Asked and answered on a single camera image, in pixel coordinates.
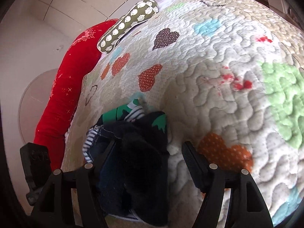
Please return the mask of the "striped navy patched pants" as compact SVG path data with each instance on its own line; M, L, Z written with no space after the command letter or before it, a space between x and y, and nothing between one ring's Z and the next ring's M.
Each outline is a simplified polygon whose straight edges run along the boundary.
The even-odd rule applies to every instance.
M146 113L138 99L101 114L87 132L83 156L94 164L112 145L99 170L99 203L106 214L153 226L168 223L166 114Z

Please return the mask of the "quilted heart pattern bedspread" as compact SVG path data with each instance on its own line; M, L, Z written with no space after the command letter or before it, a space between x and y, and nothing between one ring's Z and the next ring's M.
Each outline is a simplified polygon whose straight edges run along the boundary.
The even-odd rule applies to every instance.
M101 114L140 100L169 129L170 227L190 227L202 196L181 154L247 168L278 225L303 199L303 31L254 0L156 0L159 13L84 77L62 169L83 164Z

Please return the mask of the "long red bolster pillow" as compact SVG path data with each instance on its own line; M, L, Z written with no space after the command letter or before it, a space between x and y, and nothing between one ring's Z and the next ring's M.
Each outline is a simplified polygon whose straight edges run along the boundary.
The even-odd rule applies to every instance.
M48 149L52 171L61 168L65 133L77 109L83 77L94 69L101 57L97 42L116 22L111 19L83 31L72 42L58 68L33 140Z

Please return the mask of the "olive white patterned pillow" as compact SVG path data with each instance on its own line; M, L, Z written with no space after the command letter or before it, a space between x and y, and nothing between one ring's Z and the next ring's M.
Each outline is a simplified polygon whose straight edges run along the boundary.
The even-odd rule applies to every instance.
M102 54L109 54L121 38L129 33L135 26L151 19L159 12L158 3L155 0L140 0L110 27L99 39L97 48Z

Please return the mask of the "beige round headboard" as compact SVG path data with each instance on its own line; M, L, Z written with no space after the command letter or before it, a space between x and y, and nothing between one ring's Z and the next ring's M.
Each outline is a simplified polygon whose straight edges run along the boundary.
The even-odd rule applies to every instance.
M38 75L25 89L18 111L18 124L24 144L33 142L38 122L48 103L57 69Z

